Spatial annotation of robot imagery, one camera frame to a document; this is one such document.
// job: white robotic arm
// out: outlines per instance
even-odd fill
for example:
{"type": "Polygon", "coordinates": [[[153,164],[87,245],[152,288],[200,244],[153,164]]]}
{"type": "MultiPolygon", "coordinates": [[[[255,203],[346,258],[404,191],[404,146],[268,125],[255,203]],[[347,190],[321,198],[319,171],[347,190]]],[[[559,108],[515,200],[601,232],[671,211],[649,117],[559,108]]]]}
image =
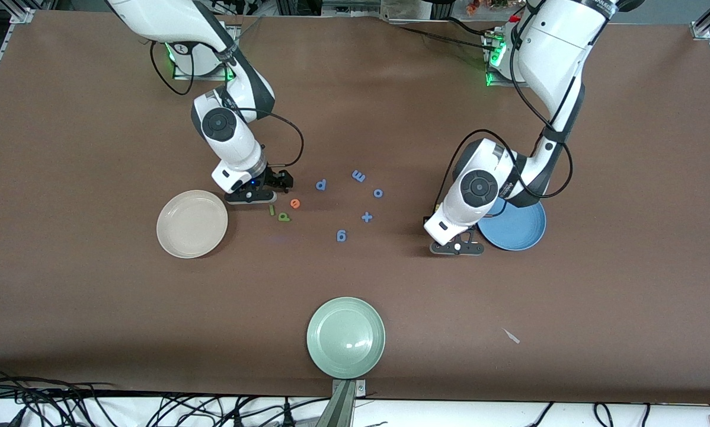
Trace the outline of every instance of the white robotic arm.
{"type": "Polygon", "coordinates": [[[497,197],[514,206],[529,206],[545,195],[584,97],[582,67],[594,41],[618,10],[615,3],[529,0],[522,21],[506,25],[509,49],[502,52],[497,68],[510,80],[526,81],[545,103],[550,119],[531,157],[490,139],[467,146],[453,171],[455,182],[424,224],[436,240],[431,251],[462,253],[458,235],[487,214],[497,197]]]}
{"type": "Polygon", "coordinates": [[[228,203],[269,203],[285,192],[293,180],[286,171],[273,173],[263,149],[247,123],[268,116],[276,98],[270,84],[239,50],[211,11],[192,0],[109,0],[108,5],[135,33],[161,43],[178,43],[190,55],[198,43],[215,51],[234,78],[197,97],[192,122],[200,136],[220,158],[212,173],[228,203]]]}

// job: white plate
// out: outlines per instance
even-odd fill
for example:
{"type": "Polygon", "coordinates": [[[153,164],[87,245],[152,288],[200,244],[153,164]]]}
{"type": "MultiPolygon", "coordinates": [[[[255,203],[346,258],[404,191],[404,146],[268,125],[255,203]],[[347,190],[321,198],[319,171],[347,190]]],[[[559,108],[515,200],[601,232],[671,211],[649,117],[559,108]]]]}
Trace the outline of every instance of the white plate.
{"type": "Polygon", "coordinates": [[[174,257],[194,259],[218,246],[227,227],[228,212],[220,198],[191,190],[171,199],[160,211],[158,241],[174,257]]]}

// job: black cable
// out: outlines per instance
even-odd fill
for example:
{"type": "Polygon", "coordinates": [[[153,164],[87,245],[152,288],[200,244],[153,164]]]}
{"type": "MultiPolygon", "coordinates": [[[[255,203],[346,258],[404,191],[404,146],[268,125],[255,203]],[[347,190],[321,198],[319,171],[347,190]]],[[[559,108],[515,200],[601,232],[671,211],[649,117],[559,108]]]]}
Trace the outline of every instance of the black cable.
{"type": "Polygon", "coordinates": [[[407,28],[407,27],[399,27],[399,28],[409,31],[409,32],[412,32],[412,33],[417,33],[417,34],[422,34],[424,36],[429,36],[429,37],[432,37],[437,40],[445,40],[448,42],[457,43],[457,44],[461,44],[461,45],[478,47],[479,49],[495,50],[495,48],[492,46],[484,46],[484,45],[480,45],[479,43],[471,43],[471,42],[466,42],[463,40],[453,39],[452,37],[440,36],[439,34],[429,33],[427,31],[414,30],[412,28],[407,28]]]}
{"type": "Polygon", "coordinates": [[[290,120],[285,119],[284,117],[281,117],[278,114],[271,113],[270,111],[264,111],[262,109],[257,109],[257,108],[238,107],[238,108],[233,108],[232,110],[233,111],[255,111],[256,113],[266,114],[266,116],[271,116],[274,119],[279,119],[282,122],[286,123],[287,125],[290,125],[298,133],[298,135],[300,135],[300,152],[298,153],[298,156],[295,157],[295,159],[289,163],[273,164],[273,165],[269,165],[269,167],[290,167],[291,165],[298,162],[298,160],[300,160],[300,157],[303,156],[303,151],[305,151],[305,137],[303,136],[303,132],[300,130],[300,128],[296,124],[292,123],[290,120]]]}
{"type": "Polygon", "coordinates": [[[71,406],[68,405],[68,400],[73,400],[73,399],[62,399],[62,403],[65,405],[65,408],[68,410],[68,416],[70,416],[71,418],[73,418],[73,413],[74,413],[76,410],[78,410],[78,401],[73,400],[73,403],[75,403],[76,406],[74,406],[73,409],[71,409],[71,406]]]}
{"type": "Polygon", "coordinates": [[[455,153],[453,153],[452,158],[450,158],[450,164],[447,165],[447,170],[444,172],[444,178],[442,178],[442,185],[439,187],[439,192],[437,194],[437,198],[436,198],[436,200],[434,200],[434,205],[431,207],[432,214],[434,213],[434,209],[436,209],[436,206],[439,204],[439,198],[442,196],[442,190],[444,190],[444,184],[445,184],[445,182],[447,182],[447,175],[450,173],[450,170],[453,167],[453,163],[455,162],[455,157],[458,156],[458,152],[460,152],[461,147],[464,144],[466,144],[466,141],[468,141],[468,139],[471,138],[472,136],[476,135],[476,133],[480,133],[480,132],[488,133],[489,135],[495,137],[498,141],[500,141],[500,144],[502,144],[505,147],[508,155],[510,156],[510,161],[513,163],[513,170],[515,171],[515,173],[517,175],[518,182],[523,187],[523,190],[525,192],[528,192],[528,194],[531,195],[531,197],[536,197],[536,198],[555,197],[558,194],[561,194],[561,192],[563,192],[566,189],[566,187],[569,185],[569,183],[571,183],[571,178],[574,176],[574,157],[571,156],[571,150],[568,149],[567,144],[560,144],[561,146],[563,146],[563,149],[566,152],[566,156],[568,157],[568,176],[566,177],[566,181],[564,181],[564,183],[562,184],[560,189],[556,190],[555,192],[552,192],[549,195],[538,195],[532,189],[530,189],[529,186],[527,186],[526,183],[523,181],[523,178],[521,178],[521,171],[518,170],[518,166],[516,165],[515,156],[514,156],[513,150],[510,149],[510,145],[508,145],[507,142],[505,142],[505,140],[500,135],[497,135],[495,132],[492,132],[489,129],[477,129],[477,130],[474,130],[473,132],[469,133],[468,135],[466,135],[465,138],[463,138],[463,140],[460,142],[460,145],[458,145],[458,148],[455,149],[455,153]]]}
{"type": "Polygon", "coordinates": [[[542,423],[542,420],[545,419],[545,415],[547,415],[547,412],[550,411],[550,408],[552,408],[553,405],[555,405],[555,402],[548,403],[544,410],[542,410],[542,413],[539,414],[537,420],[534,421],[534,424],[529,424],[529,427],[538,427],[539,424],[542,423]]]}
{"type": "Polygon", "coordinates": [[[243,400],[242,402],[239,402],[241,397],[237,397],[236,403],[234,403],[233,410],[229,411],[228,414],[226,414],[225,416],[220,417],[219,421],[216,422],[215,424],[213,424],[213,427],[221,427],[222,425],[226,424],[228,422],[228,420],[230,420],[236,416],[239,416],[239,411],[244,406],[246,406],[247,403],[249,403],[255,399],[258,399],[259,397],[260,396],[249,396],[249,397],[247,397],[247,399],[243,400]]]}
{"type": "MultiPolygon", "coordinates": [[[[184,402],[186,402],[187,400],[193,399],[195,397],[197,397],[197,395],[187,394],[184,397],[184,402]]],[[[170,403],[168,403],[165,406],[162,406],[160,409],[158,409],[158,411],[155,414],[153,414],[152,417],[149,419],[149,421],[147,422],[145,427],[157,427],[158,424],[160,423],[160,421],[165,419],[165,416],[167,416],[169,413],[171,413],[171,411],[173,411],[174,409],[178,408],[178,405],[173,405],[173,408],[169,408],[168,410],[164,411],[163,414],[161,415],[160,411],[165,410],[165,408],[168,408],[168,405],[170,405],[170,403]]]]}
{"type": "Polygon", "coordinates": [[[173,92],[174,94],[181,96],[189,94],[189,91],[192,90],[192,84],[194,83],[194,52],[189,52],[189,58],[192,61],[192,76],[189,77],[189,86],[187,86],[187,90],[185,92],[179,92],[178,90],[174,89],[174,87],[171,86],[168,81],[165,80],[163,75],[160,74],[160,70],[158,70],[158,65],[155,64],[155,43],[156,41],[154,40],[149,43],[149,60],[150,62],[152,62],[152,67],[155,68],[155,72],[158,74],[158,78],[160,78],[160,80],[165,83],[165,86],[168,86],[168,89],[170,89],[171,92],[173,92]]]}
{"type": "Polygon", "coordinates": [[[9,422],[8,427],[21,427],[21,424],[23,423],[23,418],[25,416],[25,408],[22,410],[18,411],[17,414],[13,417],[13,419],[9,422]]]}
{"type": "Polygon", "coordinates": [[[600,425],[602,425],[602,427],[613,427],[613,417],[610,416],[610,410],[607,408],[607,405],[605,403],[593,403],[593,413],[594,413],[594,418],[597,419],[597,422],[599,422],[600,425]],[[602,421],[602,418],[600,418],[600,416],[598,415],[598,413],[597,413],[598,406],[602,406],[603,408],[605,408],[605,413],[607,413],[607,424],[605,424],[602,421]]]}
{"type": "Polygon", "coordinates": [[[223,404],[220,402],[220,399],[218,400],[218,408],[220,408],[220,416],[224,416],[223,404]]]}
{"type": "Polygon", "coordinates": [[[30,388],[27,388],[27,387],[24,387],[21,385],[16,386],[16,385],[8,385],[8,384],[0,384],[0,389],[21,391],[23,393],[25,407],[28,408],[31,412],[35,413],[38,417],[40,417],[40,419],[43,419],[45,422],[49,422],[49,420],[46,419],[46,417],[44,417],[44,415],[41,413],[41,410],[39,409],[39,406],[38,406],[39,400],[41,400],[42,403],[48,403],[49,405],[51,405],[57,411],[60,418],[65,419],[69,425],[76,426],[75,420],[71,419],[70,416],[68,416],[68,414],[65,413],[65,411],[63,411],[62,408],[60,408],[60,406],[57,405],[57,403],[54,400],[46,397],[46,395],[44,395],[41,391],[36,391],[36,390],[30,389],[30,388]],[[33,408],[30,405],[29,401],[25,399],[25,397],[27,397],[27,395],[30,397],[33,397],[34,399],[38,399],[38,400],[35,400],[32,402],[37,406],[37,408],[33,408]]]}
{"type": "Polygon", "coordinates": [[[455,156],[458,156],[460,149],[463,148],[464,144],[466,144],[466,141],[468,141],[469,138],[471,138],[472,136],[474,136],[480,132],[488,132],[488,130],[477,129],[477,130],[474,130],[473,132],[469,133],[460,142],[460,145],[458,145],[458,148],[455,149],[455,153],[452,154],[452,158],[450,158],[450,164],[447,165],[447,170],[444,171],[444,178],[442,178],[442,185],[439,186],[439,192],[437,193],[437,198],[436,198],[436,200],[434,200],[434,204],[431,206],[431,214],[434,214],[434,209],[436,209],[436,206],[439,205],[439,198],[442,197],[442,190],[444,190],[444,184],[445,184],[445,182],[447,182],[447,175],[449,175],[450,170],[452,169],[452,165],[455,162],[455,156]]]}
{"type": "Polygon", "coordinates": [[[295,410],[296,408],[299,408],[300,406],[309,405],[310,403],[322,402],[322,401],[324,401],[324,400],[329,400],[329,398],[328,398],[328,397],[322,397],[322,398],[320,398],[320,399],[308,400],[308,401],[303,402],[303,403],[298,403],[297,405],[292,405],[292,406],[289,407],[288,410],[283,410],[283,411],[281,411],[280,413],[277,413],[276,415],[274,415],[274,416],[272,416],[271,418],[267,419],[265,422],[261,423],[261,424],[258,425],[257,427],[265,427],[266,425],[269,424],[269,422],[273,421],[274,419],[279,418],[279,416],[282,416],[282,415],[284,415],[284,414],[287,413],[287,412],[289,412],[289,413],[292,412],[293,410],[295,410]]]}
{"type": "Polygon", "coordinates": [[[113,427],[118,427],[117,424],[116,424],[116,422],[113,421],[113,419],[110,417],[110,414],[108,414],[108,411],[106,411],[105,408],[103,408],[103,405],[100,403],[100,400],[97,398],[97,394],[94,392],[94,387],[92,387],[92,386],[90,385],[90,386],[89,386],[89,391],[92,392],[92,399],[94,399],[94,401],[97,403],[97,406],[100,408],[100,411],[101,411],[101,413],[103,413],[103,415],[105,416],[105,418],[108,419],[108,421],[110,422],[110,424],[111,424],[113,427]]]}
{"type": "MultiPolygon", "coordinates": [[[[540,3],[539,7],[542,7],[542,5],[544,5],[545,2],[547,2],[547,0],[542,0],[542,3],[540,3]]],[[[539,120],[542,120],[542,123],[544,123],[548,129],[555,130],[552,127],[552,123],[550,123],[550,121],[548,119],[546,119],[545,116],[543,116],[542,113],[540,113],[539,110],[537,110],[537,108],[534,108],[534,105],[532,105],[532,103],[529,102],[529,100],[523,94],[523,91],[521,90],[521,86],[518,84],[518,81],[516,80],[516,73],[515,73],[514,66],[513,66],[514,65],[513,59],[516,55],[516,50],[517,50],[517,47],[516,47],[517,42],[520,41],[520,38],[523,36],[523,32],[526,29],[526,25],[528,25],[529,22],[531,22],[533,17],[534,17],[534,13],[529,14],[529,17],[526,19],[526,21],[523,22],[523,26],[521,27],[520,31],[517,31],[518,24],[516,24],[516,26],[513,27],[512,33],[517,34],[517,36],[516,36],[517,40],[514,40],[514,46],[512,46],[510,49],[510,60],[509,60],[510,80],[513,81],[513,87],[515,87],[516,92],[518,92],[518,96],[521,98],[521,100],[523,100],[523,103],[526,104],[526,106],[532,111],[532,113],[534,113],[535,116],[537,116],[539,118],[539,120]]]]}
{"type": "MultiPolygon", "coordinates": [[[[229,81],[228,80],[228,68],[226,67],[225,64],[223,65],[223,68],[225,71],[224,92],[226,95],[228,95],[228,81],[229,81]]],[[[291,122],[290,120],[285,119],[284,117],[281,117],[278,114],[274,114],[274,113],[271,113],[270,111],[265,111],[262,109],[250,108],[250,107],[234,107],[234,108],[232,108],[230,106],[225,105],[225,103],[223,103],[223,102],[222,102],[222,104],[223,104],[223,106],[225,106],[226,108],[228,108],[232,111],[255,111],[255,113],[266,114],[266,116],[271,116],[274,119],[281,120],[282,122],[286,123],[287,125],[290,125],[292,127],[292,129],[294,129],[298,133],[298,135],[300,135],[300,152],[298,153],[298,156],[295,157],[295,159],[289,163],[272,164],[272,165],[268,165],[269,167],[290,167],[291,165],[297,163],[300,160],[300,157],[303,156],[303,151],[305,151],[305,137],[303,136],[303,132],[300,130],[300,128],[296,124],[291,122]]],[[[243,114],[239,114],[238,116],[240,119],[242,119],[244,121],[243,114]]]]}
{"type": "Polygon", "coordinates": [[[283,409],[284,409],[284,406],[282,406],[282,405],[269,406],[268,408],[265,408],[265,409],[262,409],[262,410],[258,410],[258,411],[254,411],[253,413],[246,413],[246,414],[244,414],[244,415],[242,415],[242,416],[237,416],[237,417],[234,417],[234,418],[235,418],[235,419],[236,419],[236,418],[238,418],[238,419],[248,418],[248,417],[250,417],[250,416],[255,416],[255,415],[258,415],[258,414],[261,414],[261,413],[264,413],[264,412],[268,412],[269,410],[276,410],[276,409],[283,410],[283,409]]]}
{"type": "Polygon", "coordinates": [[[491,27],[491,28],[487,28],[486,30],[474,30],[474,28],[471,28],[471,27],[467,26],[467,25],[464,24],[463,21],[461,21],[460,19],[455,19],[455,18],[452,17],[452,16],[446,17],[445,20],[446,20],[446,21],[450,21],[450,22],[455,22],[455,24],[460,25],[460,27],[463,28],[464,30],[466,30],[466,31],[468,31],[469,33],[472,33],[472,34],[476,34],[477,36],[483,36],[486,31],[490,31],[490,30],[495,29],[495,27],[491,27]]]}
{"type": "Polygon", "coordinates": [[[645,403],[645,415],[642,416],[642,424],[641,427],[645,427],[645,424],[647,423],[647,417],[650,416],[650,403],[645,403]]]}
{"type": "Polygon", "coordinates": [[[500,144],[503,144],[505,149],[507,150],[507,153],[510,156],[510,161],[513,162],[513,170],[516,171],[516,174],[518,175],[518,182],[521,184],[523,187],[523,190],[525,192],[528,192],[531,197],[536,197],[536,198],[550,198],[550,197],[555,197],[558,194],[561,194],[566,187],[568,186],[569,183],[571,183],[571,178],[574,176],[574,157],[571,156],[571,150],[568,149],[567,144],[561,144],[561,143],[556,143],[560,146],[563,146],[563,150],[566,152],[566,156],[568,157],[568,176],[566,177],[566,181],[562,184],[560,189],[555,190],[554,192],[550,193],[549,195],[538,195],[532,189],[529,188],[529,186],[526,185],[526,183],[523,181],[523,178],[521,178],[521,171],[518,170],[518,167],[516,166],[515,160],[514,160],[514,155],[513,155],[513,150],[510,149],[510,146],[505,142],[504,139],[500,135],[497,135],[495,132],[492,132],[491,130],[486,130],[487,133],[492,135],[493,137],[497,138],[498,141],[500,141],[500,144]]]}
{"type": "Polygon", "coordinates": [[[208,403],[215,402],[215,400],[220,400],[220,396],[211,397],[210,399],[202,402],[199,406],[194,408],[190,413],[180,416],[178,419],[178,422],[176,422],[176,425],[174,425],[174,427],[179,427],[179,425],[181,425],[182,422],[184,422],[187,418],[189,418],[190,416],[193,416],[193,415],[209,416],[212,419],[213,423],[215,424],[215,417],[213,417],[212,415],[195,414],[197,411],[201,410],[201,408],[204,408],[208,403]]]}
{"type": "MultiPolygon", "coordinates": [[[[6,382],[6,381],[11,381],[17,385],[21,385],[20,384],[21,382],[24,382],[24,383],[41,382],[41,383],[46,383],[46,384],[53,384],[53,385],[67,387],[69,391],[73,391],[73,393],[76,394],[76,397],[78,398],[79,403],[81,404],[81,405],[79,405],[78,403],[76,404],[76,406],[79,406],[79,411],[81,411],[82,415],[84,415],[84,417],[86,417],[86,419],[87,419],[87,421],[89,421],[89,424],[91,425],[91,427],[95,427],[94,423],[91,421],[91,418],[89,416],[89,410],[87,410],[86,404],[84,403],[84,398],[81,396],[81,393],[79,392],[81,389],[79,389],[78,386],[84,385],[84,386],[90,387],[92,389],[92,396],[95,398],[95,400],[97,400],[97,397],[95,396],[94,391],[93,391],[92,384],[105,384],[105,383],[68,383],[66,381],[51,380],[51,379],[40,378],[40,377],[28,377],[28,376],[15,377],[15,376],[10,376],[10,375],[3,376],[3,378],[0,378],[0,383],[6,382]]],[[[101,405],[100,405],[100,409],[103,413],[105,413],[105,416],[108,417],[108,421],[110,421],[111,424],[114,425],[114,427],[117,427],[117,425],[114,424],[114,422],[112,422],[112,420],[109,418],[109,415],[106,413],[105,409],[101,407],[101,405]]]]}
{"type": "MultiPolygon", "coordinates": [[[[192,406],[192,405],[189,405],[188,403],[186,403],[187,402],[186,400],[184,400],[184,402],[182,402],[181,400],[176,400],[173,397],[169,397],[168,394],[163,394],[163,395],[161,395],[161,397],[163,400],[168,399],[169,401],[171,401],[171,403],[175,403],[177,406],[184,406],[186,408],[189,408],[190,410],[196,409],[195,406],[192,406]]],[[[212,413],[211,411],[208,411],[208,410],[198,410],[198,412],[206,413],[206,414],[209,414],[212,416],[217,416],[215,413],[212,413]]]]}
{"type": "Polygon", "coordinates": [[[494,217],[496,217],[496,216],[500,216],[500,215],[502,215],[502,213],[505,211],[505,208],[507,208],[507,200],[504,201],[504,203],[503,203],[503,205],[502,205],[502,209],[501,209],[498,213],[494,213],[494,214],[491,214],[491,215],[485,215],[484,217],[485,217],[485,218],[494,218],[494,217]]]}

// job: green plate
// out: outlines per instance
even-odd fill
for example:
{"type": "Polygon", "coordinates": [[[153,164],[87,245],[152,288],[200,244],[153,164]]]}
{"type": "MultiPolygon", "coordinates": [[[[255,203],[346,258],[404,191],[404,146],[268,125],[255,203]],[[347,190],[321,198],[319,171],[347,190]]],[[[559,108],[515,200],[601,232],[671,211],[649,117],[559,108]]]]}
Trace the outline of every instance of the green plate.
{"type": "Polygon", "coordinates": [[[334,378],[366,375],[381,359],[385,340],[379,313],[358,298],[341,297],[326,302],[308,324],[310,358],[334,378]]]}

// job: table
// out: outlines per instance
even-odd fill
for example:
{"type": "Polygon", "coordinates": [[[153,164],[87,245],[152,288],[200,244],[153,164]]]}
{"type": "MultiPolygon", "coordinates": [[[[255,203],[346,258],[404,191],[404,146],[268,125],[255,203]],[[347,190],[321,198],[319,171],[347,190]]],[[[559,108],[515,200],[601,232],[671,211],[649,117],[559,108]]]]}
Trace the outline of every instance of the table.
{"type": "MultiPolygon", "coordinates": [[[[448,25],[428,28],[464,36],[448,25]]],[[[231,206],[219,248],[181,260],[157,243],[159,211],[218,190],[192,96],[171,94],[113,14],[17,27],[0,67],[0,367],[328,394],[305,328],[351,295],[386,324],[366,376],[379,397],[710,402],[710,48],[686,27],[605,30],[545,237],[457,259],[431,255],[422,228],[455,146],[488,127],[527,151],[541,129],[514,90],[485,86],[480,52],[369,18],[263,18],[241,48],[305,133],[276,202],[292,221],[231,206]]],[[[295,156],[283,124],[250,127],[271,162],[295,156]]]]}

